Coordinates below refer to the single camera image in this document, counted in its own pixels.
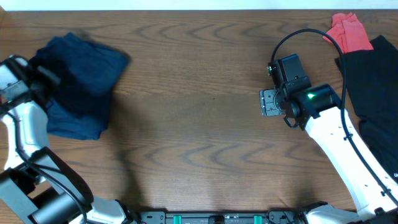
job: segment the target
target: black cloth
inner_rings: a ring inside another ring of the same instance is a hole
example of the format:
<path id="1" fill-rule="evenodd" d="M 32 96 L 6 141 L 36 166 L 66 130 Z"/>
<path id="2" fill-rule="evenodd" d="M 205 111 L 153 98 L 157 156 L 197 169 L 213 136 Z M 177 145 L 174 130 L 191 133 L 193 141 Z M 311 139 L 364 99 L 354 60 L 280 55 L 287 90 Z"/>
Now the black cloth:
<path id="1" fill-rule="evenodd" d="M 47 105 L 47 132 L 73 139 L 99 139 L 108 127 L 112 88 L 129 58 L 69 33 L 54 37 L 29 62 L 61 78 Z"/>
<path id="2" fill-rule="evenodd" d="M 346 84 L 359 132 L 384 170 L 398 180 L 398 50 L 383 36 L 374 50 L 343 56 Z"/>

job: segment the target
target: wooden table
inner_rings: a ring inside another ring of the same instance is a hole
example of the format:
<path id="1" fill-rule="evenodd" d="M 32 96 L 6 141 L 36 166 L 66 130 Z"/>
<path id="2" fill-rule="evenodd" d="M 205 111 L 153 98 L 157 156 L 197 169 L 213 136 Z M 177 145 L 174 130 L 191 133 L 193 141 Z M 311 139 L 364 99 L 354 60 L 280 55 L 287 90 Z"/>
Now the wooden table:
<path id="1" fill-rule="evenodd" d="M 50 145 L 93 193 L 131 208 L 268 210 L 324 200 L 354 209 L 330 161 L 282 117 L 261 116 L 258 92 L 275 45 L 303 28 L 328 30 L 336 11 L 8 12 L 0 58 L 32 57 L 52 37 L 85 35 L 133 62 L 113 94 L 99 141 L 49 136 Z M 397 11 L 355 11 L 370 39 L 398 44 Z M 333 46 L 316 34 L 287 41 L 313 85 L 341 91 Z M 350 101 L 347 103 L 353 116 Z M 0 164 L 7 134 L 0 130 Z M 0 222 L 19 223 L 0 203 Z"/>

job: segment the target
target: white wall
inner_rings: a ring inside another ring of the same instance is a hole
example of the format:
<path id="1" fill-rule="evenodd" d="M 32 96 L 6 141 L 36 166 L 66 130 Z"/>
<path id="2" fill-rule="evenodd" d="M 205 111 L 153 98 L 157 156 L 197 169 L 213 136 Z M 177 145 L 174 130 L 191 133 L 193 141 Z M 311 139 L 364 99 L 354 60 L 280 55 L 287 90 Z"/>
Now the white wall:
<path id="1" fill-rule="evenodd" d="M 397 0 L 0 0 L 6 11 L 398 9 Z"/>

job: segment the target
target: pink cloth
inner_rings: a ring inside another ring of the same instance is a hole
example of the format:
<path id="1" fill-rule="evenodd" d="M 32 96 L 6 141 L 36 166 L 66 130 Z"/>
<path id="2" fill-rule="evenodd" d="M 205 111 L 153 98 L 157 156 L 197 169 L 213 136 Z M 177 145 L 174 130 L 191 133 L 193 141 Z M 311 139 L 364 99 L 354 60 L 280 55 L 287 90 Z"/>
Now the pink cloth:
<path id="1" fill-rule="evenodd" d="M 332 16 L 332 28 L 327 32 L 337 42 L 343 54 L 356 50 L 373 50 L 362 23 L 355 14 L 337 13 Z"/>

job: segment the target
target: dark blue cloth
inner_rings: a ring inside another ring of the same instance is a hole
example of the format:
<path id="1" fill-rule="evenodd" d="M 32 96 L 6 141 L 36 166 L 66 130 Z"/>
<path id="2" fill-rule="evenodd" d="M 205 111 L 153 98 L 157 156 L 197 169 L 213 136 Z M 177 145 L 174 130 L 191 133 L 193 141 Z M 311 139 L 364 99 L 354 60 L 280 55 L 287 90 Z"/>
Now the dark blue cloth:
<path id="1" fill-rule="evenodd" d="M 129 58 L 69 33 L 54 37 L 29 62 L 61 78 L 47 105 L 47 132 L 73 139 L 99 139 L 108 127 L 112 88 Z"/>

